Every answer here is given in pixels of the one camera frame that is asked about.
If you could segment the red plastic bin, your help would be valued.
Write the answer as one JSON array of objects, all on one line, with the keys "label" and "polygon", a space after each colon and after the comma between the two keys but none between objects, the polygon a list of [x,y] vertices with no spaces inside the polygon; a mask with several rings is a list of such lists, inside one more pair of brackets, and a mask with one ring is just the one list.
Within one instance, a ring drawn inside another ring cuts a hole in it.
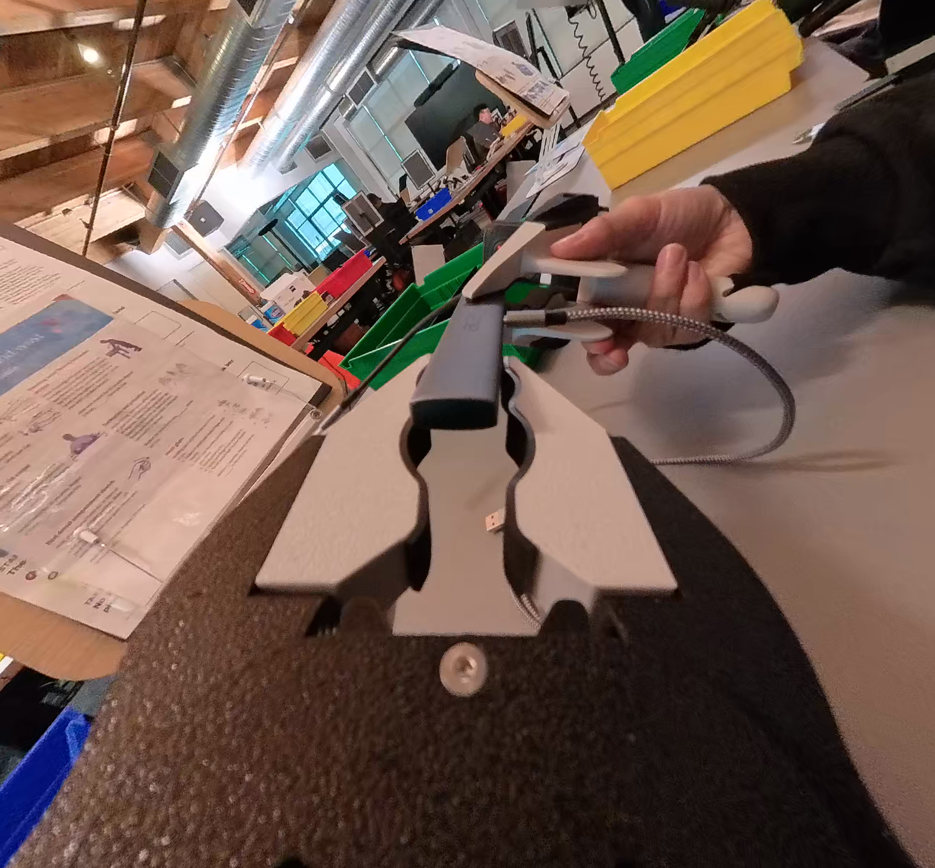
[{"label": "red plastic bin", "polygon": [[373,267],[367,250],[361,250],[346,259],[315,288],[315,292],[325,301],[335,301],[346,293],[358,280],[366,277]]}]

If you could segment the stacked yellow plastic bins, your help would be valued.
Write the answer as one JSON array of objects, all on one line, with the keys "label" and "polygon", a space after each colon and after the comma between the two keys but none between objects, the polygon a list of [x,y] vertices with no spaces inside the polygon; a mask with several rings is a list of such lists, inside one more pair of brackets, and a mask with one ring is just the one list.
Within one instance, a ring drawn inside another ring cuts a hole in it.
[{"label": "stacked yellow plastic bins", "polygon": [[582,146],[610,190],[792,88],[803,42],[774,0],[755,0],[599,114]]}]

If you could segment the yellow plastic bin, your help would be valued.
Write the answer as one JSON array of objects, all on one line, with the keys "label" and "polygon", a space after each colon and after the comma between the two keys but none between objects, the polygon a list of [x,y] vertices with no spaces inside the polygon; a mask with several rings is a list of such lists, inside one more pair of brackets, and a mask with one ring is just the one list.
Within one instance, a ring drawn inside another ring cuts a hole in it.
[{"label": "yellow plastic bin", "polygon": [[319,318],[326,314],[328,302],[317,290],[313,290],[281,321],[282,327],[292,335],[298,337],[311,327]]}]

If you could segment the grey metal USB hub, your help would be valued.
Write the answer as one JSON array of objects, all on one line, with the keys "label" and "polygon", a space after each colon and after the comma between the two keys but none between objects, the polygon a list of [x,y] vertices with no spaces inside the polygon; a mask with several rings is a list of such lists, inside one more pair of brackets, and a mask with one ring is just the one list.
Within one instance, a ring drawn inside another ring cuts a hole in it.
[{"label": "grey metal USB hub", "polygon": [[411,421],[422,430],[496,427],[503,371],[504,297],[462,298],[411,397]]}]

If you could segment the person's right hand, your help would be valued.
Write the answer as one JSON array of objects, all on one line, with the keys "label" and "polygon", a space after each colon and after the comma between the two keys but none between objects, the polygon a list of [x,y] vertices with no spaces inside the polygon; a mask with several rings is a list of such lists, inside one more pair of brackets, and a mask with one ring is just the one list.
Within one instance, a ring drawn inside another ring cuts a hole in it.
[{"label": "person's right hand", "polygon": [[749,271],[753,241],[741,216],[713,186],[635,196],[555,242],[567,261],[653,268],[645,307],[711,321],[712,277]]}]

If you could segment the black wall screen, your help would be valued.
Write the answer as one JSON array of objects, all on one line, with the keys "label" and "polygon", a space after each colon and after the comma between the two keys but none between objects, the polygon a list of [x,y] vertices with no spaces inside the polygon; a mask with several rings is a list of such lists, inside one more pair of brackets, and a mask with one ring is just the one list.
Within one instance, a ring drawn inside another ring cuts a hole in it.
[{"label": "black wall screen", "polygon": [[497,95],[479,82],[474,68],[461,64],[413,108],[405,125],[431,161],[443,161],[450,145],[478,122],[478,107],[499,114],[506,110]]}]

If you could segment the silver ventilation duct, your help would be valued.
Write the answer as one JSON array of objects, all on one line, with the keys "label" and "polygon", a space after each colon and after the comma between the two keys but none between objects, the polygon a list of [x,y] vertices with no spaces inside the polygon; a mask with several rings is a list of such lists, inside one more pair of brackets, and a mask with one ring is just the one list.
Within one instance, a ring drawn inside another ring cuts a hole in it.
[{"label": "silver ventilation duct", "polygon": [[423,20],[445,0],[337,0],[251,142],[244,164],[285,173],[415,2]]},{"label": "silver ventilation duct", "polygon": [[[167,229],[206,187],[209,169],[298,0],[230,0],[181,132],[150,166],[149,222]],[[336,0],[245,157],[252,176],[282,171],[414,0]]]}]

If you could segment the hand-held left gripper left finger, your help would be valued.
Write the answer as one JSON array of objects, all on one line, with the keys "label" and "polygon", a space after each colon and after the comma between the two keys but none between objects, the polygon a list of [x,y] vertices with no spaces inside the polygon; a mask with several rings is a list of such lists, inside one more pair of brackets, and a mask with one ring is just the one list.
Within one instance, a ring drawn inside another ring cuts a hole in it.
[{"label": "hand-held left gripper left finger", "polygon": [[416,360],[329,426],[257,576],[256,588],[348,602],[396,602],[430,569],[430,433],[411,423],[427,366]]}]

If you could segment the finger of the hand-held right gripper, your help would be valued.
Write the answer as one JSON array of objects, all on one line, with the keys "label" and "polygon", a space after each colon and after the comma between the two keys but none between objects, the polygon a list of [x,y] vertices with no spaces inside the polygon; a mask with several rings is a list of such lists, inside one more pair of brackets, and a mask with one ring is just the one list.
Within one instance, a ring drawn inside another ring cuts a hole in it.
[{"label": "finger of the hand-held right gripper", "polygon": [[519,224],[464,285],[463,296],[469,301],[479,301],[508,290],[521,277],[555,275],[552,244],[556,235],[557,230],[543,222]]},{"label": "finger of the hand-held right gripper", "polygon": [[611,338],[614,332],[602,323],[572,320],[558,325],[505,323],[502,334],[505,344],[532,345],[541,340],[594,343]]}]

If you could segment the blue banner laminated sheet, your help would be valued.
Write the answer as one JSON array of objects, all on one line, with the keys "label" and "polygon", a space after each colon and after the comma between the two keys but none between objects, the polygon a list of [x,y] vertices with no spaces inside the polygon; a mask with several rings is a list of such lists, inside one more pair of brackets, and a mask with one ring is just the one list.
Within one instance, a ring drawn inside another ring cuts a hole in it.
[{"label": "blue banner laminated sheet", "polygon": [[146,605],[307,412],[70,295],[2,314],[2,550]]}]

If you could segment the document stand with papers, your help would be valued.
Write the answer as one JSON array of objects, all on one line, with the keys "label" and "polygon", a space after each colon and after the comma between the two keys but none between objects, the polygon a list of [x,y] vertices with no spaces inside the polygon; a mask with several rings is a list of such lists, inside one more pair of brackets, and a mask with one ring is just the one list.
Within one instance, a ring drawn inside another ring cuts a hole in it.
[{"label": "document stand with papers", "polygon": [[478,37],[442,25],[396,30],[400,48],[448,56],[475,70],[475,79],[542,129],[558,124],[567,113],[570,94],[524,57]]}]

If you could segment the instruction sheets on wooden board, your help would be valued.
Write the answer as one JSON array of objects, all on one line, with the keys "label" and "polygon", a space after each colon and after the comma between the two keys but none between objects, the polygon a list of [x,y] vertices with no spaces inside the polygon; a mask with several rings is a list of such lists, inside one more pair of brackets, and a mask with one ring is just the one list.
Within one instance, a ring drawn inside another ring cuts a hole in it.
[{"label": "instruction sheets on wooden board", "polygon": [[[55,259],[93,278],[107,281],[142,299],[148,309],[165,310],[196,322],[234,345],[251,348],[256,355],[302,372],[321,383],[310,403],[324,415],[331,413],[347,394],[346,385],[321,363],[290,348],[247,324],[238,315],[205,301],[172,301],[151,288],[105,266],[51,243],[6,220],[2,240],[17,243],[42,256]],[[1,650],[23,666],[53,678],[89,680],[115,674],[126,650],[124,641],[85,627],[18,598],[1,597]]]}]

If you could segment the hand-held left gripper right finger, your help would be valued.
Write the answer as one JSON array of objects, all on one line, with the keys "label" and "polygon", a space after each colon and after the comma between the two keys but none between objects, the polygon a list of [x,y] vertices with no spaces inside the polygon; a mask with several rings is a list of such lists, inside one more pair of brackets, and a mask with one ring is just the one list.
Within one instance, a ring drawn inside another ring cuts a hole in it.
[{"label": "hand-held left gripper right finger", "polygon": [[608,432],[520,360],[504,359],[504,570],[527,605],[669,596],[677,581]]}]

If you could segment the person's right forearm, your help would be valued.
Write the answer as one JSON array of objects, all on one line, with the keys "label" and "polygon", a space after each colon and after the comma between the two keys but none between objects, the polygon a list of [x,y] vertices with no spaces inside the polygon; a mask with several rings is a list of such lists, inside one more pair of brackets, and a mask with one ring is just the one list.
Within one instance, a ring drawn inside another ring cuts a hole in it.
[{"label": "person's right forearm", "polygon": [[840,269],[933,290],[934,76],[833,116],[808,149],[705,178],[752,241],[743,283]]}]

